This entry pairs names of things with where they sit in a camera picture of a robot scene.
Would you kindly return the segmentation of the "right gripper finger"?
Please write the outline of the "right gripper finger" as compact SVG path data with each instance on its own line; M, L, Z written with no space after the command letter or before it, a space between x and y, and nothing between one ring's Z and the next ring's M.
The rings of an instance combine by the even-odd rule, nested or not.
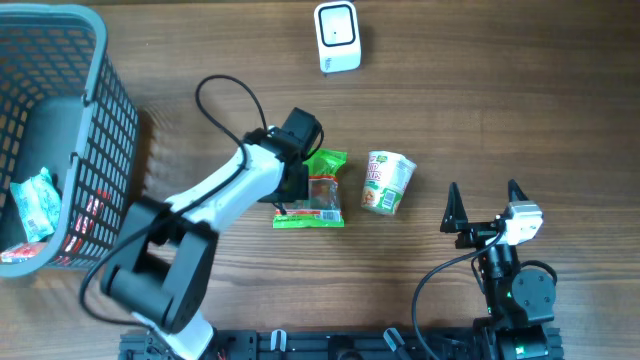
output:
M528 197L522 191L515 179L508 182L508 198L510 202L527 201Z
M468 217L463 205L459 187L452 182L448 190L448 199L440 225L442 233L459 233L468 228Z

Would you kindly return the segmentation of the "green gummy candy bag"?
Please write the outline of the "green gummy candy bag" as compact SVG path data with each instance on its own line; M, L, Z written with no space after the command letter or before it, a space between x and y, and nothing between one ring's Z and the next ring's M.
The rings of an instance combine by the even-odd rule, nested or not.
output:
M338 172L347 162L346 152L320 149L309 160L308 198L284 205L285 214L277 210L274 229L341 228L344 226L339 197Z

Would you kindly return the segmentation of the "instant noodle cup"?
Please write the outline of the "instant noodle cup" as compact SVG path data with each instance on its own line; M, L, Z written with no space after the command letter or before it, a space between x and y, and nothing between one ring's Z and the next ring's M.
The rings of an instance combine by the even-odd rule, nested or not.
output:
M370 211L395 215L416 164L406 156L389 151L370 151L361 206Z

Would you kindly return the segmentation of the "light teal snack packet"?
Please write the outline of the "light teal snack packet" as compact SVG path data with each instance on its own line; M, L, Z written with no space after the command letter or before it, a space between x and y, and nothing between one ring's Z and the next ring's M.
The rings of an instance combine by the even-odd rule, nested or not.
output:
M55 233L62 200L46 167L22 183L11 182L10 193L29 243Z

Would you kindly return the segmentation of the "red snack bar wrapper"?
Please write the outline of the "red snack bar wrapper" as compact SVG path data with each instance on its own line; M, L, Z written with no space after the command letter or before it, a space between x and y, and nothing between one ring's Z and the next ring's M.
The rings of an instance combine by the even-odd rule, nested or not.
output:
M1 253L1 262L4 264L24 262L38 255L46 247L45 242L17 244Z

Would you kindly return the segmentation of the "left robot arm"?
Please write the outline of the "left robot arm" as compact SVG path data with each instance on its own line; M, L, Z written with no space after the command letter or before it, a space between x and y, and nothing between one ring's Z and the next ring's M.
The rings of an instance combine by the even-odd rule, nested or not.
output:
M163 202L132 205L115 247L103 258L100 288L148 328L177 359L201 359L214 327L200 306L218 239L258 202L286 203L308 193L306 160L324 132L290 126L258 128L238 140L226 164Z

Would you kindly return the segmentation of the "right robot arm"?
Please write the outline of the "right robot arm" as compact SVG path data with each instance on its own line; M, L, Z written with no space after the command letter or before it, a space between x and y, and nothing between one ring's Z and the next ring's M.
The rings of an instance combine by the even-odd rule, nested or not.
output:
M515 180L508 182L505 210L488 222L468 220L458 185L448 190L440 231L457 236L455 247L473 251L472 272L489 316L474 321L484 359L549 359L543 325L554 320L557 273L538 261L520 261L517 247L533 239L544 215Z

